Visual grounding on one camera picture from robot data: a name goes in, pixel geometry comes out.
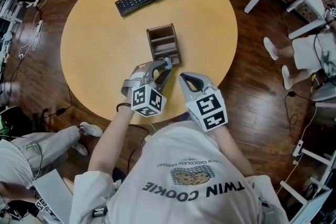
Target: wooden floor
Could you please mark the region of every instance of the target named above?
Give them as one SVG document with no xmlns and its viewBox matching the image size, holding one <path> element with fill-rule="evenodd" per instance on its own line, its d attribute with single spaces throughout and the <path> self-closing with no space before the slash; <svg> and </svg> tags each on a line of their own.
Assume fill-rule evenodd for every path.
<svg viewBox="0 0 336 224">
<path fill-rule="evenodd" d="M 35 51 L 30 51 L 24 58 L 16 79 L 20 83 L 21 90 L 11 102 L 13 105 L 21 106 L 29 116 L 34 112 L 40 113 L 43 108 L 48 108 L 52 113 L 56 109 L 70 105 L 68 88 L 60 63 L 60 41 L 67 16 L 76 1 L 48 0 L 43 7 L 44 27 L 41 42 Z M 291 154 L 309 111 L 306 100 L 289 98 L 290 114 L 298 113 L 298 122 L 292 127 L 293 137 L 291 137 L 284 106 L 287 91 L 283 87 L 281 76 L 283 63 L 272 61 L 263 45 L 263 38 L 266 36 L 279 48 L 290 44 L 286 27 L 281 21 L 281 14 L 285 10 L 274 0 L 261 0 L 250 14 L 245 14 L 244 8 L 250 0 L 230 1 L 238 23 L 238 45 L 229 73 L 219 85 L 227 106 L 228 128 L 251 161 L 256 174 L 269 175 L 275 188 L 278 188 L 278 183 L 286 179 L 293 168 Z M 18 48 L 31 39 L 30 31 L 34 15 L 34 9 L 27 10 L 24 23 L 15 35 L 6 68 L 7 79 L 19 63 Z M 293 14 L 285 13 L 284 21 L 290 30 L 296 30 L 304 25 Z M 87 64 L 89 59 L 83 59 L 83 65 Z M 287 64 L 290 69 L 293 69 L 293 62 Z M 293 89 L 301 95 L 309 96 L 310 81 L 299 83 Z M 108 126 L 109 121 L 90 112 L 76 97 L 72 98 L 71 109 L 61 116 L 47 119 L 50 131 L 79 125 L 82 121 L 97 124 L 103 130 Z M 166 124 L 167 122 L 164 122 L 155 126 L 160 128 Z M 129 127 L 117 163 L 123 171 L 126 171 L 130 152 L 143 135 L 143 132 L 138 129 Z M 89 153 L 92 153 L 97 139 L 85 137 L 81 142 L 87 147 Z M 139 157 L 140 151 L 135 155 L 133 163 L 136 157 Z M 61 168 L 61 172 L 73 180 L 75 175 L 86 171 L 89 159 L 90 154 L 83 157 L 70 150 L 68 162 Z M 307 178 L 304 167 L 302 165 L 301 170 L 298 168 L 296 173 L 293 173 L 289 184 L 294 181 L 302 182 Z"/>
</svg>

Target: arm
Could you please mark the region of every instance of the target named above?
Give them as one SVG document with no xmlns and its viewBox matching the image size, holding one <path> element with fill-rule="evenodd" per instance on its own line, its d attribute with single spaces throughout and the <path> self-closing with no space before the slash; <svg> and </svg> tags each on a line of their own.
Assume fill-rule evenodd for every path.
<svg viewBox="0 0 336 224">
<path fill-rule="evenodd" d="M 9 200 L 36 202 L 34 192 L 18 184 L 0 182 L 0 193 Z"/>
<path fill-rule="evenodd" d="M 101 171 L 112 176 L 113 169 L 120 155 L 126 130 L 134 111 L 128 106 L 121 106 L 110 125 L 92 152 L 88 171 Z"/>
<path fill-rule="evenodd" d="M 243 155 L 236 142 L 230 135 L 225 126 L 220 126 L 213 130 L 216 142 L 220 152 L 243 174 L 243 176 L 252 176 L 253 169 L 251 163 Z"/>
</svg>

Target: white t-shirt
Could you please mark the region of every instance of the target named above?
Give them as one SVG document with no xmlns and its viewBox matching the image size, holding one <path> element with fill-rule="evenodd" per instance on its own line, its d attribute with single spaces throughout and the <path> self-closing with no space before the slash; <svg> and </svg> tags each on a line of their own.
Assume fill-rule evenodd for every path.
<svg viewBox="0 0 336 224">
<path fill-rule="evenodd" d="M 116 192 L 102 172 L 76 176 L 70 223 L 259 223 L 258 197 L 217 144 L 193 122 L 168 126 L 144 146 Z"/>
<path fill-rule="evenodd" d="M 22 152 L 12 143 L 0 141 L 0 181 L 30 188 L 34 180 L 29 163 Z M 0 210 L 6 206 L 0 197 Z"/>
</svg>

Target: person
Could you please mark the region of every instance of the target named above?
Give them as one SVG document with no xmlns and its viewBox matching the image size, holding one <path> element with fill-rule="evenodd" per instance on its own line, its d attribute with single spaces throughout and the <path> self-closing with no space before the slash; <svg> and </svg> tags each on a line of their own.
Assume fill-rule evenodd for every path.
<svg viewBox="0 0 336 224">
<path fill-rule="evenodd" d="M 78 143 L 81 135 L 100 137 L 102 130 L 82 122 L 79 127 L 58 133 L 32 133 L 11 142 L 0 140 L 0 211 L 12 200 L 35 203 L 35 193 L 30 189 L 33 181 L 65 162 L 69 148 L 87 155 L 85 147 Z"/>
<path fill-rule="evenodd" d="M 76 176 L 71 224 L 288 223 L 272 206 L 277 221 L 263 222 L 268 215 L 245 179 L 254 174 L 252 166 L 225 126 L 207 133 L 194 121 L 164 127 L 146 142 L 124 182 L 114 182 L 112 171 L 133 114 L 129 106 L 119 107 L 88 171 Z"/>
<path fill-rule="evenodd" d="M 330 29 L 317 35 L 297 38 L 293 40 L 292 46 L 282 49 L 277 49 L 268 37 L 264 38 L 264 46 L 274 61 L 279 58 L 294 58 L 299 70 L 296 75 L 291 74 L 286 65 L 281 68 L 286 90 L 320 69 L 323 69 L 328 78 L 336 76 L 336 22 L 329 12 L 326 21 L 329 22 Z"/>
</svg>

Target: bracelet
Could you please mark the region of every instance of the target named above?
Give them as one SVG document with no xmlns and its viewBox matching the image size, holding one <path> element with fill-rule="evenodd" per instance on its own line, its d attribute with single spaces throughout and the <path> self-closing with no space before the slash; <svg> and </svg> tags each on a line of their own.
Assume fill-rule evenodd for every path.
<svg viewBox="0 0 336 224">
<path fill-rule="evenodd" d="M 130 103 L 120 103 L 120 104 L 118 104 L 117 105 L 117 112 L 119 111 L 119 107 L 121 107 L 121 106 L 128 106 L 129 108 L 131 107 L 131 104 Z"/>
</svg>

